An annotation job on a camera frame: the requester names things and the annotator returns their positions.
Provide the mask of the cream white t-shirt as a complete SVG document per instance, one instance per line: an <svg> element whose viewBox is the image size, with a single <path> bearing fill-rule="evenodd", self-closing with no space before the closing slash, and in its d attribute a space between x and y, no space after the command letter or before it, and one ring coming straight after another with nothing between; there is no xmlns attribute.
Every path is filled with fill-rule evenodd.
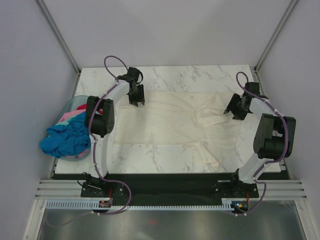
<svg viewBox="0 0 320 240"><path fill-rule="evenodd" d="M148 91L143 106L119 107L117 145L189 146L196 164L220 164L235 148L241 124L224 113L232 93Z"/></svg>

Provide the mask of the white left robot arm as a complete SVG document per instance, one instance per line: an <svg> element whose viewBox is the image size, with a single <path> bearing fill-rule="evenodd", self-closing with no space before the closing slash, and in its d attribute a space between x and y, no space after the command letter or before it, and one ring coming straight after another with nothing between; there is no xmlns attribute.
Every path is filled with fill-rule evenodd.
<svg viewBox="0 0 320 240"><path fill-rule="evenodd" d="M102 179L108 174L107 149L109 136L116 125L115 105L124 96L128 97L130 105L144 105L143 79L139 69L129 67L126 74L115 78L114 84L101 97L87 98L84 124L90 137L93 167Z"/></svg>

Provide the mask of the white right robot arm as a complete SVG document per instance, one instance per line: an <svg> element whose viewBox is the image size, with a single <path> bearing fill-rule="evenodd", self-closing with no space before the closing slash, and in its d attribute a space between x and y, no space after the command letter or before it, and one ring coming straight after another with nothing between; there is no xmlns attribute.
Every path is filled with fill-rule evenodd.
<svg viewBox="0 0 320 240"><path fill-rule="evenodd" d="M294 117L283 116L266 96L260 94L259 83L247 82L243 89L242 95L233 94L224 113L232 113L233 119L239 121L254 114L259 124L253 139L253 154L236 170L235 181L229 184L229 191L235 197L247 191L246 184L256 184L269 165L291 155L297 124Z"/></svg>

